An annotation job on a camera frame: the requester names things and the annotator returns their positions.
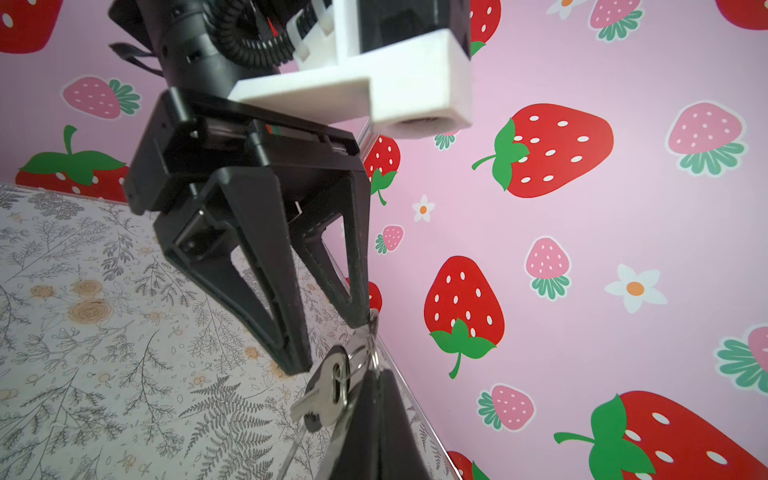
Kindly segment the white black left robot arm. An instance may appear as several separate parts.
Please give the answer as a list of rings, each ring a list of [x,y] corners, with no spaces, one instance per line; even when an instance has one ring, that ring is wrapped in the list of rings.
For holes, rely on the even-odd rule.
[[[353,328],[368,320],[369,179],[345,131],[229,99],[276,77],[331,23],[327,1],[116,1],[135,39],[124,60],[159,61],[167,82],[124,191],[156,214],[166,260],[240,320],[289,375],[312,354],[301,260]]]

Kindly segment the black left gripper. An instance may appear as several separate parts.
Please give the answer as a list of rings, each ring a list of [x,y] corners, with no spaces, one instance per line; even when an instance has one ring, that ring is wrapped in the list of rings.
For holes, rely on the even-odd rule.
[[[369,319],[370,184],[347,131],[186,89],[159,98],[126,179],[166,260],[287,375],[312,367],[298,254],[348,327]]]

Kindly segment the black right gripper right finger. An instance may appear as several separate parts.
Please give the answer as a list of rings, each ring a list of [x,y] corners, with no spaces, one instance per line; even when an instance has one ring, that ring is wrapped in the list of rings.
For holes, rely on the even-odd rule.
[[[430,480],[415,443],[397,380],[391,370],[379,375],[379,478]]]

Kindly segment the silver metal key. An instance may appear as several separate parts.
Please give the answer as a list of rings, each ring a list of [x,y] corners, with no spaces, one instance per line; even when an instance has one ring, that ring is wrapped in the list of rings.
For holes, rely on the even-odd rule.
[[[291,420],[303,420],[311,432],[334,425],[347,407],[350,365],[346,349],[332,347],[315,375],[317,381],[290,409]]]

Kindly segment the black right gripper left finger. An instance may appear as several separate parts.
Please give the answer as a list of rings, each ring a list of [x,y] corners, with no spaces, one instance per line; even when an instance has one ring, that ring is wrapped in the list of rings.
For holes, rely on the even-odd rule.
[[[353,391],[350,411],[332,435],[316,479],[377,479],[379,474],[379,377],[368,371]]]

